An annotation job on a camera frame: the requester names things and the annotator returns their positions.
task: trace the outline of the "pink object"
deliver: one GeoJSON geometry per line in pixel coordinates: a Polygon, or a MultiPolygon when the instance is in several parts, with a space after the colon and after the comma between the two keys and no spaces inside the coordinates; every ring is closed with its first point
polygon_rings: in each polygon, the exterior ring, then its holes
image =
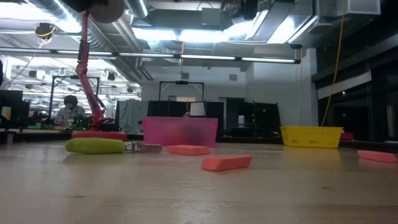
{"type": "Polygon", "coordinates": [[[102,132],[102,131],[74,131],[72,132],[72,139],[74,138],[108,138],[127,141],[127,134],[120,132],[102,132]]]}
{"type": "Polygon", "coordinates": [[[142,120],[144,144],[215,147],[216,118],[149,117],[142,120]]]}
{"type": "Polygon", "coordinates": [[[358,156],[363,159],[370,159],[379,162],[397,162],[397,158],[393,153],[359,150],[358,156]]]}
{"type": "Polygon", "coordinates": [[[201,168],[211,171],[222,171],[248,167],[251,163],[250,155],[230,155],[207,157],[201,164],[201,168]]]}
{"type": "Polygon", "coordinates": [[[205,155],[210,154],[209,148],[206,146],[168,146],[169,153],[184,154],[184,155],[205,155]]]}
{"type": "Polygon", "coordinates": [[[341,140],[354,140],[354,135],[351,133],[342,133],[340,136],[341,140]]]}

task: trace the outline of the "pink eraser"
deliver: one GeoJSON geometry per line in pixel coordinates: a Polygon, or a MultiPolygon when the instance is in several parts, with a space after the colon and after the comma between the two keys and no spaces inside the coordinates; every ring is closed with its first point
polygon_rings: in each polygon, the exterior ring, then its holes
{"type": "Polygon", "coordinates": [[[184,154],[184,155],[205,155],[210,154],[209,148],[206,146],[167,146],[169,153],[184,154]]]}
{"type": "Polygon", "coordinates": [[[222,171],[248,167],[252,157],[250,155],[230,155],[207,157],[201,163],[201,168],[211,171],[222,171]]]}
{"type": "Polygon", "coordinates": [[[379,162],[397,162],[395,155],[387,152],[358,150],[358,156],[363,159],[370,159],[379,162]]]}

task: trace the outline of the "yellow basket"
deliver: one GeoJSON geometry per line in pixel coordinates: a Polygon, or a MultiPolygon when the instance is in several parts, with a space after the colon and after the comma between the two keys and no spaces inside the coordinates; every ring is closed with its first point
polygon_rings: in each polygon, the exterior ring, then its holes
{"type": "Polygon", "coordinates": [[[337,148],[340,142],[340,127],[281,127],[286,146],[337,148]]]}

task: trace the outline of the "pink translucent bin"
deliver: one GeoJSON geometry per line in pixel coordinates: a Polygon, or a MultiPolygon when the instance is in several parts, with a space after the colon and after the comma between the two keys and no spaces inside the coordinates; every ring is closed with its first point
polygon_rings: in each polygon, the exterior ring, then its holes
{"type": "Polygon", "coordinates": [[[218,119],[144,117],[144,144],[215,147],[218,119]]]}

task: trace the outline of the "table surface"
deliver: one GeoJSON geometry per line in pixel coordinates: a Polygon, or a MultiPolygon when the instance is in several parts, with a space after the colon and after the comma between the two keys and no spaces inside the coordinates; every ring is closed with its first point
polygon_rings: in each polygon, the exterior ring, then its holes
{"type": "Polygon", "coordinates": [[[354,149],[217,144],[206,156],[69,154],[65,142],[0,147],[0,223],[397,223],[398,165],[354,149]]]}

